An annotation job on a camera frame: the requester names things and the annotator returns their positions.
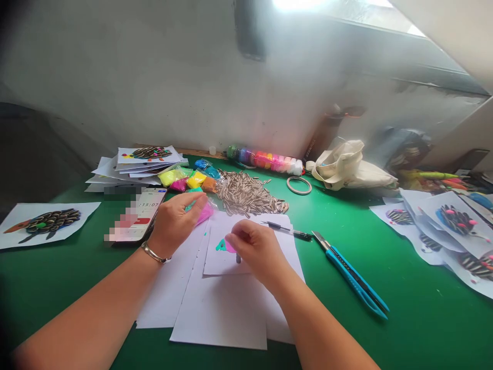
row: white bag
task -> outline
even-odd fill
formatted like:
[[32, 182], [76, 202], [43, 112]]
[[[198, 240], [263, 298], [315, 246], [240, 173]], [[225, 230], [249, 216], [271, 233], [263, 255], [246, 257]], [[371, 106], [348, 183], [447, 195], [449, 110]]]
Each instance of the white bag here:
[[332, 151], [324, 151], [316, 162], [308, 161], [306, 169], [331, 190], [384, 187], [396, 183], [395, 177], [363, 161], [361, 151], [364, 146], [361, 140], [346, 141]]

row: left hand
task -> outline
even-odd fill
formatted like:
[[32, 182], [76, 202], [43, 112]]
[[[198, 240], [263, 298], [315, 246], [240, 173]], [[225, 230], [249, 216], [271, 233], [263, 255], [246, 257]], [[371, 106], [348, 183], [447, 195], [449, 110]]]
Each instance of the left hand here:
[[[192, 209], [185, 207], [196, 201]], [[147, 245], [161, 258], [170, 258], [194, 229], [207, 203], [203, 192], [176, 195], [159, 206], [154, 230]]]

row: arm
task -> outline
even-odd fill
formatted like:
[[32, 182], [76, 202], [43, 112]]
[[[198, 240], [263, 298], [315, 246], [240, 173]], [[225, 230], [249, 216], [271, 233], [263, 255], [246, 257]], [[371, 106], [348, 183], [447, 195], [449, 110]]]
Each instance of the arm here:
[[303, 369], [379, 368], [292, 269], [273, 230], [243, 220], [226, 239], [281, 306]]
[[[196, 200], [192, 209], [185, 207]], [[207, 197], [178, 195], [159, 206], [148, 245], [168, 258], [190, 235]], [[109, 369], [162, 264], [141, 248], [15, 350], [21, 369]]]

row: hand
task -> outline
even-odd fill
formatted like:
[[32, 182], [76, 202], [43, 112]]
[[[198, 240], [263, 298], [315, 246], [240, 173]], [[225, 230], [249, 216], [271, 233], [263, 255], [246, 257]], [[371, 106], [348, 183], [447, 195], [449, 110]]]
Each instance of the hand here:
[[[185, 207], [196, 201], [192, 209]], [[188, 238], [207, 203], [203, 192], [177, 195], [159, 206], [154, 230], [147, 245], [161, 258], [170, 258]]]
[[286, 274], [294, 272], [271, 228], [242, 220], [225, 239], [250, 266], [255, 277], [270, 291]]

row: pile of sunflower seeds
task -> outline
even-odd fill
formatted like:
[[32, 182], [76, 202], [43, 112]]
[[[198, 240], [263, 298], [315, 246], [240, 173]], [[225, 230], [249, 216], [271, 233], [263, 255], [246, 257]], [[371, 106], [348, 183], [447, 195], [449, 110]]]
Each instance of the pile of sunflower seeds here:
[[273, 197], [263, 186], [271, 180], [259, 181], [258, 177], [250, 177], [243, 171], [226, 172], [219, 170], [224, 180], [219, 181], [217, 196], [222, 200], [226, 213], [244, 215], [261, 213], [286, 213], [289, 204], [283, 199]]

